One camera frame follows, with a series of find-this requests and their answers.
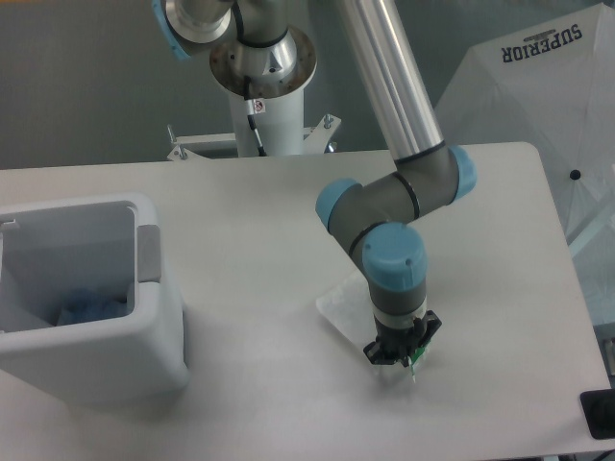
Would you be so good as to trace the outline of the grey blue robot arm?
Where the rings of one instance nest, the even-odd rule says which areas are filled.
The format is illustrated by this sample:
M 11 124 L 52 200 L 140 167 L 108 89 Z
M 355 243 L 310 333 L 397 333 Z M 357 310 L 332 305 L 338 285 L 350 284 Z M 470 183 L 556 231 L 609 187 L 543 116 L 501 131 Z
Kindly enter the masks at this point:
M 241 157 L 307 151 L 304 89 L 316 53 L 289 23 L 284 1 L 156 1 L 152 8 L 178 60 L 209 53 Z M 376 326 L 367 359 L 411 366 L 441 325 L 427 308 L 428 259 L 411 223 L 466 196 L 477 170 L 443 138 L 396 5 L 341 1 L 337 9 L 395 169 L 368 184 L 334 181 L 315 209 L 367 281 Z

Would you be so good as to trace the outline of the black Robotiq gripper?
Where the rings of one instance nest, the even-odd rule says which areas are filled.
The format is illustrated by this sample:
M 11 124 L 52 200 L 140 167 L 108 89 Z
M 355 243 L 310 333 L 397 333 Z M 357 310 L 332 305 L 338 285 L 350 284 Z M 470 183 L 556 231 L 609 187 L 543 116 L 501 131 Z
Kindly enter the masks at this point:
M 390 328 L 376 320 L 377 339 L 363 348 L 363 353 L 372 365 L 388 366 L 401 364 L 417 358 L 417 350 L 424 348 L 441 327 L 441 320 L 434 311 L 428 310 L 422 318 L 415 318 L 411 328 Z

